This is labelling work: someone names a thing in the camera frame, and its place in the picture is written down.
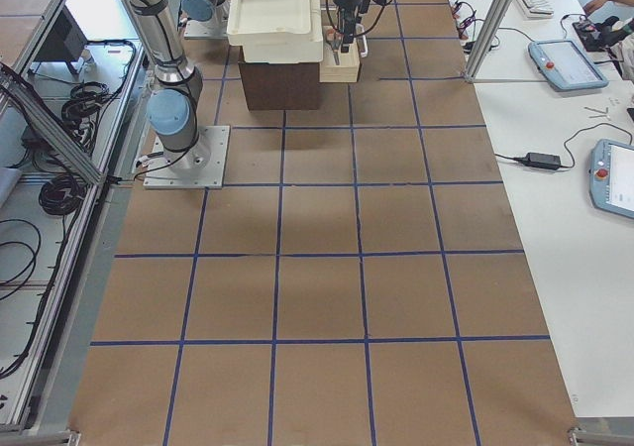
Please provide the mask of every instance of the person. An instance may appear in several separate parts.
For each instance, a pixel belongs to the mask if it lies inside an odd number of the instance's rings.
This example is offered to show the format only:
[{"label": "person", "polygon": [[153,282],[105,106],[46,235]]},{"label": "person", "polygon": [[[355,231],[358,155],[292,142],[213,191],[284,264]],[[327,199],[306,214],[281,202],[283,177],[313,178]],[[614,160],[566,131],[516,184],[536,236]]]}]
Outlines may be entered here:
[{"label": "person", "polygon": [[634,7],[634,0],[590,0],[585,5],[583,5],[583,11],[586,15],[590,15],[591,13],[595,12],[603,5],[605,5],[607,2],[621,3],[623,5]]}]

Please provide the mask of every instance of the brown box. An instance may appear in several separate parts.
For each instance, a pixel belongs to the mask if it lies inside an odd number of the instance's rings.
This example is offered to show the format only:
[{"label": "brown box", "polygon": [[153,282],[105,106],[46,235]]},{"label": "brown box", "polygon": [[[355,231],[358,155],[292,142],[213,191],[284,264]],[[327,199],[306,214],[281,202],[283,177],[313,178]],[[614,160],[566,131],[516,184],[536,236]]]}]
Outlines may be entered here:
[{"label": "brown box", "polygon": [[240,77],[250,111],[319,109],[319,63],[245,62],[240,50]]}]

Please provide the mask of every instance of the white container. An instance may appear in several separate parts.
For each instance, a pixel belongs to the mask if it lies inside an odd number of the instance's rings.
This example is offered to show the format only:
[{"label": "white container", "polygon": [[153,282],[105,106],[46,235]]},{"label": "white container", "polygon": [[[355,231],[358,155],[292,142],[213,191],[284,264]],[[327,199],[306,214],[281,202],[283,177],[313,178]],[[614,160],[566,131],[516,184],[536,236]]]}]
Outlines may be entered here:
[{"label": "white container", "polygon": [[320,0],[231,0],[227,37],[246,62],[323,59]]}]

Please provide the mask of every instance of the power adapter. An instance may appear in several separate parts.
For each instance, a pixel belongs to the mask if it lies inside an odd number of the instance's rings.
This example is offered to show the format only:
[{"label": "power adapter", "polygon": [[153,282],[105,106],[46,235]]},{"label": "power adapter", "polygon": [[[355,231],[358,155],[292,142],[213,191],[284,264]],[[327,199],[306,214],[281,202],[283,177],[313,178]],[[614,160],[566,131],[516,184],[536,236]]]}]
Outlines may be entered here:
[{"label": "power adapter", "polygon": [[529,152],[524,157],[513,157],[512,159],[524,166],[543,168],[544,170],[557,170],[562,167],[562,160],[559,156],[553,156],[552,154]]}]

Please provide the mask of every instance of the white table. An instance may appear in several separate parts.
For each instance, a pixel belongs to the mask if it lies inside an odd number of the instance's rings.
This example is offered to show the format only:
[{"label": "white table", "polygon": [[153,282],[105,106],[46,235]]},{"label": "white table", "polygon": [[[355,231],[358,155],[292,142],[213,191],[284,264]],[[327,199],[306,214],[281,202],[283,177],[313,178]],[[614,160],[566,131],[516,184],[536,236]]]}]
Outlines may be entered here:
[{"label": "white table", "polygon": [[[483,16],[491,0],[467,0]],[[526,20],[516,3],[503,26],[536,40],[563,36],[560,19],[581,11],[577,0],[549,0],[555,17]],[[576,35],[567,21],[569,37]],[[527,55],[528,41],[500,31],[477,79],[542,80]],[[583,107],[609,107],[611,122],[634,132],[625,111],[634,106],[634,85],[610,64],[610,84],[583,94],[557,93],[545,82],[477,83],[475,90],[495,151],[558,154],[570,162],[563,141],[604,119]],[[601,138],[627,142],[602,126],[570,142],[577,166],[543,172],[500,160],[499,167],[542,303],[575,414],[634,416],[634,220],[595,209],[589,197],[589,154]]]}]

